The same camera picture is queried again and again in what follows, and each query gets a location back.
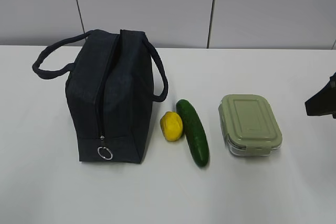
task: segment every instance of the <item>green plastic lid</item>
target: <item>green plastic lid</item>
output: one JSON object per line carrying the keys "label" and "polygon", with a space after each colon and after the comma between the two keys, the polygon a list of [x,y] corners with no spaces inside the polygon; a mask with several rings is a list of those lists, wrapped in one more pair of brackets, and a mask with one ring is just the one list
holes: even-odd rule
{"label": "green plastic lid", "polygon": [[223,131],[231,143],[248,155],[269,154],[282,135],[267,100],[254,94],[230,94],[219,106]]}

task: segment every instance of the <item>lemon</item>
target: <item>lemon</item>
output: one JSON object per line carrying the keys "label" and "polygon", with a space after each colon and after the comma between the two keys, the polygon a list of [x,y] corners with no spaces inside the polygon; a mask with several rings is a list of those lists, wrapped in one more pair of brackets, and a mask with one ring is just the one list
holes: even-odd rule
{"label": "lemon", "polygon": [[180,139],[183,133],[183,123],[180,116],[168,111],[160,120],[162,133],[167,141],[176,141]]}

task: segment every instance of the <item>green cucumber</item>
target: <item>green cucumber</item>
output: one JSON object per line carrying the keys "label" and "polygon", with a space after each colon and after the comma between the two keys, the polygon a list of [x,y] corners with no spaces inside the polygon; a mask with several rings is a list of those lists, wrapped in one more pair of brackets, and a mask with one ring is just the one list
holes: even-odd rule
{"label": "green cucumber", "polygon": [[182,119],[183,131],[187,137],[189,149],[198,167],[204,167],[209,161],[209,146],[206,135],[194,107],[187,100],[179,100],[176,112]]}

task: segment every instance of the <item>zipper pull ring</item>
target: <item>zipper pull ring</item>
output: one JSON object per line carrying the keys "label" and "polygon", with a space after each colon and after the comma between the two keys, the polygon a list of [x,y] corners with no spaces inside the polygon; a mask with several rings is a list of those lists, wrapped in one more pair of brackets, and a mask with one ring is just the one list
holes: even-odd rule
{"label": "zipper pull ring", "polygon": [[[104,142],[105,137],[104,136],[100,136],[99,139],[100,139],[101,145],[102,145],[101,147],[97,148],[97,152],[98,152],[99,156],[101,158],[105,159],[105,160],[111,160],[113,158],[113,154],[110,151],[110,149],[108,149],[107,147],[105,147],[105,142]],[[105,150],[105,152],[108,152],[109,153],[109,157],[106,157],[105,155],[101,154],[102,150]]]}

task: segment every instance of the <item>black object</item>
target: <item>black object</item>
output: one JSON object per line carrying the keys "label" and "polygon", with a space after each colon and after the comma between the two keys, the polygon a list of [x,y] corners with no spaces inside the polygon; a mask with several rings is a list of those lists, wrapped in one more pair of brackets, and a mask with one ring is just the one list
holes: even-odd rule
{"label": "black object", "polygon": [[329,115],[336,118],[336,73],[325,87],[305,102],[307,115]]}
{"label": "black object", "polygon": [[[74,63],[57,71],[39,69],[54,50],[86,37]],[[151,57],[163,79],[159,96],[153,94]],[[66,97],[80,161],[142,161],[152,103],[164,101],[168,94],[162,61],[144,32],[121,30],[118,35],[92,30],[62,40],[41,52],[33,71],[42,79],[70,71]]]}

